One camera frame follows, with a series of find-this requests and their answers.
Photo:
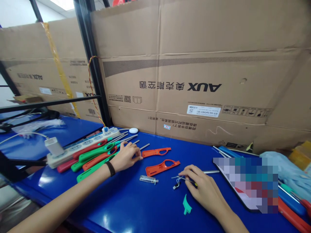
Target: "blue table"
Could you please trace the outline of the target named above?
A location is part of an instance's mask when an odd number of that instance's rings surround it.
[[[139,147],[150,143],[146,150],[164,147],[172,150],[164,156],[145,158],[108,179],[68,220],[94,232],[223,232],[217,220],[194,200],[185,183],[173,190],[176,180],[171,179],[189,164],[202,170],[215,170],[212,159],[220,155],[209,146],[141,132],[137,139],[140,140]],[[180,161],[181,164],[156,175],[159,180],[156,185],[139,181],[140,175],[146,175],[147,166],[160,164],[164,159]],[[44,205],[75,185],[80,173],[82,171],[74,173],[69,170],[59,174],[47,166],[15,185],[26,196]],[[222,174],[211,176],[250,232],[298,232],[281,214],[249,212]],[[192,207],[186,216],[182,204],[185,194]]]
[[[66,146],[73,142],[80,140],[81,138],[95,132],[103,127],[102,124],[72,118],[69,116],[61,116],[61,119],[65,122],[64,128],[50,128],[40,130],[39,133],[48,137],[56,137],[61,146]],[[18,119],[14,124],[20,123],[21,119]],[[0,135],[0,141],[3,141],[13,135],[15,132],[11,131],[7,134]],[[23,137],[16,136],[5,143],[0,145],[0,150],[9,159],[23,159],[23,160],[39,160],[44,158],[49,151],[44,145],[45,138],[40,135],[33,135],[33,138],[24,139]]]

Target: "white charger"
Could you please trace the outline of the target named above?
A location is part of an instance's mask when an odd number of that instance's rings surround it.
[[[56,137],[46,139],[44,141],[44,144],[53,156],[59,156],[65,153],[64,149],[59,144]]]

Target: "power strip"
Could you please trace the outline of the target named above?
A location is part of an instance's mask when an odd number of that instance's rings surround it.
[[[65,147],[65,152],[59,156],[53,156],[51,153],[48,153],[47,158],[47,164],[52,168],[57,168],[59,165],[71,160],[73,157],[73,153],[80,151],[86,147],[89,147],[91,145],[96,144],[98,141],[102,141],[104,139],[113,137],[120,134],[119,130],[115,127],[109,129],[109,133],[106,135],[103,135],[103,132],[100,132],[99,134],[95,134],[94,136],[90,138],[86,138],[78,143],[72,144],[70,147]]]

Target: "yellow strap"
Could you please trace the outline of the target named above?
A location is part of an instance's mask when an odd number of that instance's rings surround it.
[[[65,88],[65,91],[67,93],[67,96],[69,99],[72,99],[73,98],[73,95],[72,95],[72,92],[71,92],[71,89],[70,89],[70,86],[69,86],[69,83],[67,82],[67,79],[66,79],[66,75],[64,73],[64,70],[63,70],[63,66],[61,64],[61,61],[59,59],[59,56],[58,56],[58,53],[57,53],[57,50],[56,50],[56,46],[52,40],[52,36],[51,36],[51,33],[50,33],[50,29],[49,29],[49,24],[48,23],[42,23],[43,24],[43,27],[44,27],[44,30],[45,30],[45,34],[47,36],[47,38],[49,39],[49,44],[50,44],[50,48],[51,48],[51,51],[52,51],[52,55],[53,55],[53,58],[54,58],[54,62],[57,66],[57,69],[58,69],[58,73],[59,73],[59,77],[64,85],[64,88]],[[78,111],[78,108],[76,106],[75,103],[72,103],[73,107],[74,107],[74,112],[76,114],[76,116],[78,118],[80,118],[80,114],[79,114],[79,111]]]

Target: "blue tool handle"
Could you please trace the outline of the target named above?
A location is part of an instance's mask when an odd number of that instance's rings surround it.
[[[243,156],[238,155],[237,153],[235,153],[232,150],[229,150],[229,149],[227,149],[226,147],[223,147],[223,146],[219,147],[218,149],[223,151],[223,152],[225,152],[227,155],[230,155],[233,158],[242,158],[243,157]]]
[[[284,203],[292,209],[296,214],[300,216],[306,216],[307,211],[305,207],[291,198],[286,192],[279,188],[279,197],[284,201]]]

